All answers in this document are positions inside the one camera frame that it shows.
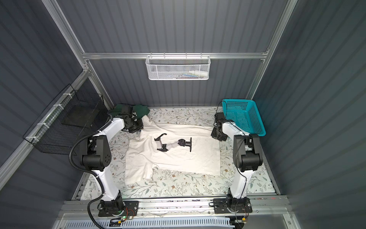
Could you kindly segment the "white t shirt with print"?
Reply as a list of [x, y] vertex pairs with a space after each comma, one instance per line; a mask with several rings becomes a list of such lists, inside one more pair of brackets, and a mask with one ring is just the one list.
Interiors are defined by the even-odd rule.
[[220, 146], [211, 137], [211, 127], [156, 124], [147, 116], [142, 122], [143, 129], [126, 152], [126, 185], [150, 179], [154, 168], [220, 175]]

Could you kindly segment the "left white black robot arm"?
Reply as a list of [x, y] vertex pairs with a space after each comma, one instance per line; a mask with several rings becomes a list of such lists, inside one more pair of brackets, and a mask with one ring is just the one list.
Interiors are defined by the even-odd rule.
[[102, 216], [121, 215], [125, 205], [120, 190], [113, 182], [109, 141], [120, 131], [135, 133], [143, 122], [131, 105], [117, 105], [108, 113], [109, 121], [94, 133], [79, 139], [69, 152], [72, 167], [94, 177], [101, 191], [96, 199]]

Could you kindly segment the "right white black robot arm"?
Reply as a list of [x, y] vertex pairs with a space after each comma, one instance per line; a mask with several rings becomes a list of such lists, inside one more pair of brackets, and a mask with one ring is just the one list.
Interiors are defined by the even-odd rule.
[[233, 163], [236, 168], [233, 183], [225, 198], [213, 199], [216, 214], [251, 213], [252, 206], [247, 190], [252, 175], [263, 164], [263, 150], [257, 134], [242, 130], [233, 120], [225, 118], [223, 112], [215, 114], [211, 136], [219, 141], [233, 141]]

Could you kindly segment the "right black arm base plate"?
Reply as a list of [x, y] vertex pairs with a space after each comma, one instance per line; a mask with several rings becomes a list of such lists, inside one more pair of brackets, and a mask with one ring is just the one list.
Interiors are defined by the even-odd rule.
[[250, 199], [244, 198], [215, 198], [213, 199], [215, 214], [249, 214], [253, 212]]

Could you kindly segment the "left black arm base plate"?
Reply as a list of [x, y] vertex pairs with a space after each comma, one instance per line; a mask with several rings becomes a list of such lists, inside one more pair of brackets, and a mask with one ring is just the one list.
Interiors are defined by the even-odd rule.
[[139, 209], [139, 201], [104, 201], [98, 204], [99, 217], [134, 217]]

